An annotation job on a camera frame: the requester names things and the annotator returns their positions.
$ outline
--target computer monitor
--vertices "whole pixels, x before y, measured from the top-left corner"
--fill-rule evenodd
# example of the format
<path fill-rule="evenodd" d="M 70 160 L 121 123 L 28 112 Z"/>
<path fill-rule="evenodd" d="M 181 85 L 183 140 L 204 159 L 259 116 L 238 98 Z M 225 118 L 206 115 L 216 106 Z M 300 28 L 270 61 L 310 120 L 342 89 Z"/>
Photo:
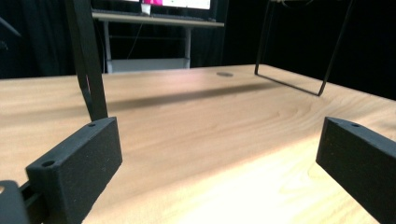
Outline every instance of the computer monitor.
<path fill-rule="evenodd" d="M 142 0 L 142 3 L 160 7 L 210 9 L 210 0 Z"/>
<path fill-rule="evenodd" d="M 91 7 L 96 11 L 140 13 L 140 2 L 141 0 L 91 0 Z"/>

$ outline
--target black curtain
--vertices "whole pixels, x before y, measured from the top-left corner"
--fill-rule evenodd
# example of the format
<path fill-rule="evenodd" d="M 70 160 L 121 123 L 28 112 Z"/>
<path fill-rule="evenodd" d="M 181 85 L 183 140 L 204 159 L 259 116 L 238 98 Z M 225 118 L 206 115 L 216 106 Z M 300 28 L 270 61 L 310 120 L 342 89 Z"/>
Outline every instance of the black curtain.
<path fill-rule="evenodd" d="M 255 63 L 267 1 L 230 1 L 223 64 Z M 349 0 L 276 4 L 266 63 L 323 78 Z M 330 82 L 396 100 L 396 1 L 357 0 Z"/>
<path fill-rule="evenodd" d="M 222 65 L 224 36 L 227 29 L 228 0 L 212 0 L 209 11 L 199 11 L 192 16 L 211 18 L 224 22 L 224 28 L 195 28 L 191 36 L 191 67 Z"/>
<path fill-rule="evenodd" d="M 2 0 L 0 17 L 21 33 L 0 25 L 0 78 L 75 74 L 64 0 Z"/>

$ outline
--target wood grain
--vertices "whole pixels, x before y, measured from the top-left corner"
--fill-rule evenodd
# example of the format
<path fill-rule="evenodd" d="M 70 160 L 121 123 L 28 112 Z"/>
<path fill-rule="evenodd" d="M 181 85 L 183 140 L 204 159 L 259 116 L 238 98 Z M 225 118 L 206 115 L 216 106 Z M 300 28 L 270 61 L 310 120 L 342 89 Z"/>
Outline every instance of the wood grain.
<path fill-rule="evenodd" d="M 315 157 L 325 116 L 395 140 L 395 102 L 333 84 L 318 98 L 253 70 L 104 76 L 123 164 L 85 223 L 375 223 Z M 22 184 L 25 166 L 88 122 L 76 77 L 0 81 L 0 179 Z"/>

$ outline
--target white desk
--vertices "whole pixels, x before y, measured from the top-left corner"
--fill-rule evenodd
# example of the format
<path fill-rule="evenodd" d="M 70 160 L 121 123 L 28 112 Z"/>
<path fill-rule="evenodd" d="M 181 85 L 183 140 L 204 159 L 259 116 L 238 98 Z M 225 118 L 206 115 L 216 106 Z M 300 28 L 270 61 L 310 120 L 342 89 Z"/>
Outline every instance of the white desk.
<path fill-rule="evenodd" d="M 97 12 L 93 12 L 92 17 L 104 23 L 105 44 L 106 44 L 106 65 L 107 65 L 108 73 L 113 73 L 114 71 L 113 62 L 111 60 L 110 35 L 108 32 L 109 22 L 127 22 L 127 23 L 137 23 L 137 24 L 172 25 L 172 26 L 184 27 L 186 31 L 185 54 L 184 54 L 184 59 L 182 59 L 184 62 L 184 66 L 183 66 L 184 68 L 190 68 L 192 28 L 224 27 L 224 23 L 222 22 L 183 21 L 183 20 L 153 18 L 153 17 L 144 17 L 144 16 L 118 15 L 118 14 L 97 13 Z"/>

